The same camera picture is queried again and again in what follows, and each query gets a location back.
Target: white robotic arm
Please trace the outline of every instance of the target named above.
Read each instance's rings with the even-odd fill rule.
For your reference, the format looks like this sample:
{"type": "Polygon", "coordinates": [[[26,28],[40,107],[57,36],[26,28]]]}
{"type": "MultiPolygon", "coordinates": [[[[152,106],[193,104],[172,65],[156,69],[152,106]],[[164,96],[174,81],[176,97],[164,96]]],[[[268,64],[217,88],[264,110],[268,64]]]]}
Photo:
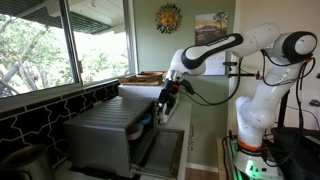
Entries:
{"type": "Polygon", "coordinates": [[[238,120],[238,152],[234,165],[254,179],[282,179],[277,168],[271,168],[261,158],[262,136],[266,128],[275,122],[277,105],[294,84],[305,59],[312,57],[317,38],[310,32],[280,34],[273,23],[262,24],[241,34],[230,34],[203,46],[191,46],[178,50],[167,72],[165,88],[159,96],[159,104],[167,103],[179,89],[184,74],[200,75],[205,71],[209,56],[230,51],[244,57],[265,49],[280,65],[274,66],[257,87],[255,96],[239,97],[236,101],[238,120]]]}

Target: green wall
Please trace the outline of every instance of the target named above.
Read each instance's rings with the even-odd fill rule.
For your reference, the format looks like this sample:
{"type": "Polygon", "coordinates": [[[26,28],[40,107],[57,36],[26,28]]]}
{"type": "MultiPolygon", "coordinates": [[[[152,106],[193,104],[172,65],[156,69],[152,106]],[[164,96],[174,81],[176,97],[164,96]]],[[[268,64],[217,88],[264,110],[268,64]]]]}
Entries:
{"type": "MultiPolygon", "coordinates": [[[[194,44],[195,15],[227,11],[228,33],[233,29],[235,0],[135,0],[133,6],[139,72],[167,71],[175,51],[194,44]],[[172,34],[162,34],[156,29],[155,13],[166,3],[176,4],[182,14],[182,24],[172,34]]],[[[228,97],[229,79],[226,76],[185,78],[192,83],[197,93],[210,102],[228,97]]],[[[191,101],[185,95],[181,94],[180,97],[191,101]]],[[[218,167],[216,138],[226,135],[227,116],[227,103],[205,107],[193,102],[195,138],[194,151],[189,153],[190,163],[218,167]]]]}

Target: toaster oven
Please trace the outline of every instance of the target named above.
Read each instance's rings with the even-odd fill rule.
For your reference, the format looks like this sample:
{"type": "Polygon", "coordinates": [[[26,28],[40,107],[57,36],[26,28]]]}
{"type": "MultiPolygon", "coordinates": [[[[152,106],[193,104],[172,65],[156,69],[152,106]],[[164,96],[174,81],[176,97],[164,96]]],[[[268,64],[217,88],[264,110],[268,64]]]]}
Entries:
{"type": "Polygon", "coordinates": [[[115,97],[64,123],[71,170],[104,178],[148,175],[176,179],[184,131],[159,128],[154,98],[115,97]],[[145,114],[152,119],[129,140],[128,129],[145,114]]]}

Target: kitchen counter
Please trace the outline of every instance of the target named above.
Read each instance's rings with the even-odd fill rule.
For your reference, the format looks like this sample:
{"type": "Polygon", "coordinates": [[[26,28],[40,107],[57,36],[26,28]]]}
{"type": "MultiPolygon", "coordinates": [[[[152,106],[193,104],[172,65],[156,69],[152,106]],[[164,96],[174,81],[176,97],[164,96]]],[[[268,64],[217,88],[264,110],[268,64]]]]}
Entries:
{"type": "MultiPolygon", "coordinates": [[[[172,113],[171,118],[165,124],[159,125],[161,128],[184,130],[184,138],[180,159],[180,166],[178,172],[178,180],[185,179],[185,171],[187,165],[187,154],[188,154],[188,141],[189,141],[189,129],[191,121],[191,103],[180,101],[177,105],[175,111],[172,113]]],[[[77,173],[70,171],[71,162],[64,162],[57,170],[54,172],[56,180],[101,180],[100,178],[95,178],[91,176],[84,175],[82,173],[77,173]]],[[[141,180],[160,180],[161,178],[141,176],[141,180]]]]}

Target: wall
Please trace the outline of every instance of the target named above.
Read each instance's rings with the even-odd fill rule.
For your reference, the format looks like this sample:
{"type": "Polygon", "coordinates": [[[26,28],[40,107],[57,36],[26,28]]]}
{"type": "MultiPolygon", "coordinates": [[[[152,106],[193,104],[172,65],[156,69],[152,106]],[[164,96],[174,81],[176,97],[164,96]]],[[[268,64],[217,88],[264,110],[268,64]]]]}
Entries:
{"type": "MultiPolygon", "coordinates": [[[[310,31],[317,35],[318,43],[320,38],[320,1],[318,0],[237,0],[235,32],[243,32],[252,26],[264,23],[273,22],[280,28],[281,33],[292,31],[310,31]]],[[[320,45],[318,44],[314,51],[314,57],[320,58],[320,45]]],[[[270,62],[266,64],[267,69],[272,67],[270,62]]],[[[243,69],[249,72],[262,72],[262,57],[260,53],[255,53],[244,59],[243,69]]],[[[302,93],[302,108],[314,113],[316,116],[319,113],[319,108],[309,105],[311,99],[320,98],[320,83],[316,79],[316,74],[319,73],[319,61],[316,64],[313,72],[304,79],[304,87],[302,93]]],[[[249,96],[253,97],[255,87],[259,82],[249,78],[242,78],[239,91],[235,98],[229,102],[229,124],[228,129],[237,131],[236,111],[234,101],[237,97],[249,96]]],[[[290,90],[288,105],[297,107],[295,99],[295,85],[290,90]]],[[[312,114],[304,112],[305,128],[315,129],[316,122],[312,114]]],[[[285,126],[298,126],[298,112],[287,108],[285,126]]]]}
{"type": "Polygon", "coordinates": [[[45,144],[56,164],[68,151],[63,122],[117,96],[118,85],[107,83],[0,113],[0,162],[18,149],[45,144]]]}
{"type": "MultiPolygon", "coordinates": [[[[195,43],[195,15],[227,11],[228,33],[233,30],[235,0],[136,0],[133,3],[139,72],[167,71],[175,51],[195,43]],[[155,13],[166,3],[176,4],[183,16],[181,26],[172,34],[162,34],[156,29],[155,13]]],[[[197,93],[210,102],[218,102],[228,97],[229,79],[226,76],[197,76],[186,79],[192,83],[197,93]]],[[[181,98],[191,101],[182,94],[181,98]]],[[[193,102],[192,106],[195,138],[194,151],[189,153],[190,162],[217,167],[216,138],[226,135],[227,103],[207,107],[193,102]]]]}

